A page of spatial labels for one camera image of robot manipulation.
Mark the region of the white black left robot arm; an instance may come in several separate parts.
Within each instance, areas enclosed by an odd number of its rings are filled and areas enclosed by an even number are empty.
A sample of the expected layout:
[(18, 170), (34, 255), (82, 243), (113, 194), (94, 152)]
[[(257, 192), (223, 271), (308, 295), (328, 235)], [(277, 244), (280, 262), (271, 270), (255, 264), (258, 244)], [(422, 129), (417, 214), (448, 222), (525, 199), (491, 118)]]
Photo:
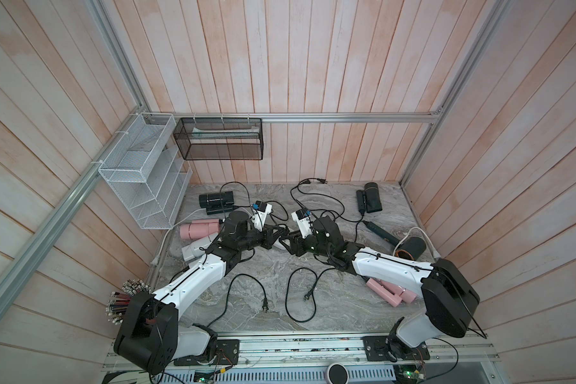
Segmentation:
[(185, 310), (211, 285), (222, 280), (242, 260), (243, 251), (270, 249), (289, 230), (285, 226), (254, 225), (261, 214), (233, 211), (221, 230), (200, 245), (201, 258), (174, 281), (156, 291), (134, 294), (115, 339), (114, 352), (145, 372), (156, 375), (170, 362), (194, 358), (216, 359), (217, 333), (193, 324), (180, 330)]

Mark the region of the pink hair dryer under arm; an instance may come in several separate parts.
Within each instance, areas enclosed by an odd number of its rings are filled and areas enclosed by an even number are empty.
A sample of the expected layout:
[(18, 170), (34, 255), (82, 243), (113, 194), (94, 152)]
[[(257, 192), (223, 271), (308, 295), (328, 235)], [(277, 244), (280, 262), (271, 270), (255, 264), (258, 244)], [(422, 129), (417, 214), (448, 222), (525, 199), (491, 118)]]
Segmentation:
[(402, 302), (410, 304), (417, 298), (417, 294), (401, 286), (375, 278), (365, 278), (366, 285), (380, 298), (392, 307), (398, 307)]

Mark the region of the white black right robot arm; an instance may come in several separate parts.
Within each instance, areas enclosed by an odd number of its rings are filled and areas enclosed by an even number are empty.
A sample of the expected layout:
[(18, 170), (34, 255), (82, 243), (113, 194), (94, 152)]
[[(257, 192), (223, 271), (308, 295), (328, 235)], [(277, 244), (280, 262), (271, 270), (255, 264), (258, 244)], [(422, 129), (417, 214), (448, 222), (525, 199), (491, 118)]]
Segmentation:
[(349, 242), (328, 217), (313, 222), (301, 219), (298, 230), (278, 241), (292, 255), (326, 257), (337, 270), (395, 284), (422, 299), (424, 309), (395, 323), (387, 339), (389, 347), (414, 349), (443, 334), (460, 339), (474, 320), (480, 297), (449, 260), (411, 261)]

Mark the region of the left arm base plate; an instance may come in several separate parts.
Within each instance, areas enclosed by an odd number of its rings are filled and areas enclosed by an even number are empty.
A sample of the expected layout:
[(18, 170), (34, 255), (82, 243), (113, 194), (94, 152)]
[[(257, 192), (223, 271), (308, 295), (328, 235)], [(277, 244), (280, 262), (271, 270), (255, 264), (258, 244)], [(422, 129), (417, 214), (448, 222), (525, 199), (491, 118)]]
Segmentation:
[(173, 361), (175, 366), (235, 366), (240, 352), (239, 339), (220, 339), (212, 342), (199, 356), (186, 356)]

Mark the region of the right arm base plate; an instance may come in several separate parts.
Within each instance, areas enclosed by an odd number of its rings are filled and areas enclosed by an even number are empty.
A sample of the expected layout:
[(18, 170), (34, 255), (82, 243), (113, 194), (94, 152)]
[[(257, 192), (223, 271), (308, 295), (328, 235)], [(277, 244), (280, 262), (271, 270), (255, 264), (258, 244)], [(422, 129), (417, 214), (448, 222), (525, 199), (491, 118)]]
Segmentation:
[(397, 330), (404, 319), (401, 317), (386, 336), (362, 337), (366, 358), (369, 362), (389, 361), (397, 363), (399, 360), (416, 362), (430, 359), (430, 352), (425, 342), (419, 344), (418, 347), (411, 348), (398, 338)]

